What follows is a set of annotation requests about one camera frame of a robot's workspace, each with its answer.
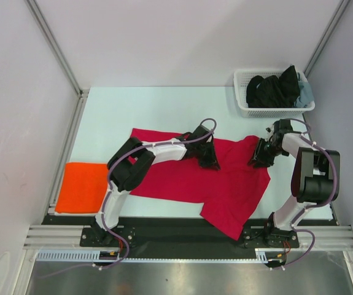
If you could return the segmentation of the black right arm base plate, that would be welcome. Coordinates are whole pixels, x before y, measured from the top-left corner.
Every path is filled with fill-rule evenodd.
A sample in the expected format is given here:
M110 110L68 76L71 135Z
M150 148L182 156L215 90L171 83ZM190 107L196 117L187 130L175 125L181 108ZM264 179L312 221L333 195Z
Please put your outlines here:
M264 227L246 227L242 231L242 239L246 248L283 248L300 246L295 231L266 229Z

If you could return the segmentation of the red t shirt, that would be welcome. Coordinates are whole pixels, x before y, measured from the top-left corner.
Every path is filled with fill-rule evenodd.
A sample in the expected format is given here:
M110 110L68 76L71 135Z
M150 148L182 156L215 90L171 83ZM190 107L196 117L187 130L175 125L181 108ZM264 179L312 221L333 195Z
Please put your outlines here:
M215 139L219 170L202 168L194 158L152 165L132 195L200 203L200 215L218 230L238 240L271 180L266 168L248 164L258 137L240 141Z

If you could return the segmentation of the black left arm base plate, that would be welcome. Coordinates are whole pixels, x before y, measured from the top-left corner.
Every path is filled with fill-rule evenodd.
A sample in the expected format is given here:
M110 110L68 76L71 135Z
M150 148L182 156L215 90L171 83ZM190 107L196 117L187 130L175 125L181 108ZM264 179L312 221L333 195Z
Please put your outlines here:
M116 235L125 239L129 246L135 244L135 227L117 226L111 229ZM81 247L92 247L92 248L106 248L116 247L119 243L125 246L125 243L121 241L119 237L110 234L108 231L97 228L97 227L84 227L80 237L79 245Z

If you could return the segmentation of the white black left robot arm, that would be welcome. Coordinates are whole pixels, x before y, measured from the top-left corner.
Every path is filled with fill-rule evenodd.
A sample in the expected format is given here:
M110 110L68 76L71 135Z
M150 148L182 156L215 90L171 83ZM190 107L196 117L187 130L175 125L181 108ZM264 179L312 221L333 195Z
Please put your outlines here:
M95 223L91 225L94 238L100 245L110 245L119 236L113 229L118 224L126 197L146 177L152 165L168 161L196 158L202 168L219 170L214 148L214 130L203 123L193 132L165 141L146 142L137 137L129 138L107 163L107 189Z

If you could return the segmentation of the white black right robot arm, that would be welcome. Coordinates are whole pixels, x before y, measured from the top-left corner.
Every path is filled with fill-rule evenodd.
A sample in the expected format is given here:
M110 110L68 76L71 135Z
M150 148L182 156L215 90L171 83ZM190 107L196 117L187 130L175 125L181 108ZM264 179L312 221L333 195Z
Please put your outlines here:
M339 194L339 152L310 141L305 137L310 128L297 132L291 121L280 119L268 127L267 137L259 139L248 162L254 168L269 168L279 155L291 155L295 159L291 195L280 209L271 213L257 235L270 248L279 248L296 240L296 226L307 213L328 205Z

